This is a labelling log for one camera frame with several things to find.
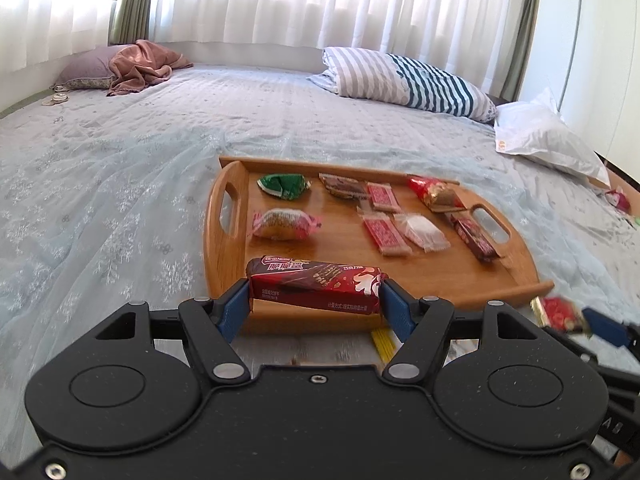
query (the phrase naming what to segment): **white curtain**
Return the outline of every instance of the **white curtain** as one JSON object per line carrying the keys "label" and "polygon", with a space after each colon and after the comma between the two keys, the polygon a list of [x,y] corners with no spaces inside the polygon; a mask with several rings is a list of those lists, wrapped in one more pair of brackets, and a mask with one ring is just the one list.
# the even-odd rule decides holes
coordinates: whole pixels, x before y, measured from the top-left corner
{"label": "white curtain", "polygon": [[112,0],[0,0],[0,73],[107,44]]}
{"label": "white curtain", "polygon": [[158,0],[155,41],[355,46],[502,87],[523,0]]}

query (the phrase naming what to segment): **green curtain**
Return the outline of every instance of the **green curtain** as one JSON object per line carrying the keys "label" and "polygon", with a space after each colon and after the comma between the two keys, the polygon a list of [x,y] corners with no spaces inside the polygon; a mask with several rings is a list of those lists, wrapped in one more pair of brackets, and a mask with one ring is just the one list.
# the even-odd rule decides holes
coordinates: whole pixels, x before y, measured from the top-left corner
{"label": "green curtain", "polygon": [[500,92],[500,97],[507,101],[513,101],[518,97],[522,78],[529,58],[529,49],[533,38],[533,29],[536,23],[536,11],[538,10],[538,0],[524,0],[522,9],[522,19],[516,38],[516,45],[513,51],[513,58],[507,73],[507,79]]}
{"label": "green curtain", "polygon": [[127,44],[147,40],[151,0],[118,0],[111,28],[111,43]]}

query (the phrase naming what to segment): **wooden tray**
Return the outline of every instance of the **wooden tray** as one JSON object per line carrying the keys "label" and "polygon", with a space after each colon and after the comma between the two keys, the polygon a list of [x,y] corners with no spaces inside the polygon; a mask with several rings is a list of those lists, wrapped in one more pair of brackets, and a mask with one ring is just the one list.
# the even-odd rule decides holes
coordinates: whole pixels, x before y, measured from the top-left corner
{"label": "wooden tray", "polygon": [[[478,262],[446,219],[431,213],[406,186],[404,173],[231,156],[221,156],[220,166],[222,170],[211,189],[204,227],[204,265],[209,293],[214,298],[245,276],[246,263],[251,258],[265,254],[380,267],[416,298],[439,296],[458,308],[473,310],[496,299],[520,305],[548,293],[554,286],[552,281],[540,282],[527,246],[509,221],[486,200],[457,182],[452,185],[465,206],[470,210],[484,208],[509,234],[506,243],[495,244],[502,256],[500,260],[489,264]],[[267,195],[258,188],[256,180],[270,173],[302,173],[311,181],[311,189],[293,202]],[[451,248],[425,253],[409,242],[414,249],[411,256],[382,256],[357,215],[356,203],[330,195],[318,180],[318,173],[391,183],[402,209],[430,219],[444,232]],[[228,233],[220,223],[225,191],[233,201]],[[274,207],[299,208],[319,216],[322,227],[308,240],[277,242],[252,237],[253,213]],[[330,312],[259,300],[254,301],[254,311],[245,321],[243,331],[354,332],[383,325],[379,315]]]}

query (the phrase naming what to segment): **wrinkled sheet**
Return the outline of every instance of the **wrinkled sheet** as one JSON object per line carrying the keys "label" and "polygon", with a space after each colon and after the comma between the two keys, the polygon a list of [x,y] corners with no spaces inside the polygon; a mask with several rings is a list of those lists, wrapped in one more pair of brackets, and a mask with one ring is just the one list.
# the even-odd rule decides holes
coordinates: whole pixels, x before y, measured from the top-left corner
{"label": "wrinkled sheet", "polygon": [[[218,156],[264,156],[456,178],[520,231],[555,293],[640,322],[640,233],[564,174],[494,151],[463,118],[339,98],[306,74],[199,66],[139,94],[76,91],[0,121],[0,460],[38,447],[28,378],[129,298],[206,294],[202,225]],[[625,350],[585,343],[604,364]],[[366,334],[239,337],[262,362],[372,363]],[[158,348],[181,358],[179,344]]]}

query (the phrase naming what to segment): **blue striped pillowcase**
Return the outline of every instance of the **blue striped pillowcase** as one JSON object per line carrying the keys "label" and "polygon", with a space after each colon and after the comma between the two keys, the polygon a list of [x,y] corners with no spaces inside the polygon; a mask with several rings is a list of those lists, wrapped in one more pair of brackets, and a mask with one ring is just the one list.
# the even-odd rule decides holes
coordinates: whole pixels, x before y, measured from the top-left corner
{"label": "blue striped pillowcase", "polygon": [[407,83],[407,106],[429,112],[468,117],[480,123],[495,119],[495,105],[489,97],[461,77],[409,57],[387,54]]}
{"label": "blue striped pillowcase", "polygon": [[495,105],[464,79],[415,59],[365,48],[330,46],[320,75],[308,79],[343,97],[372,99],[434,113],[494,120]]}

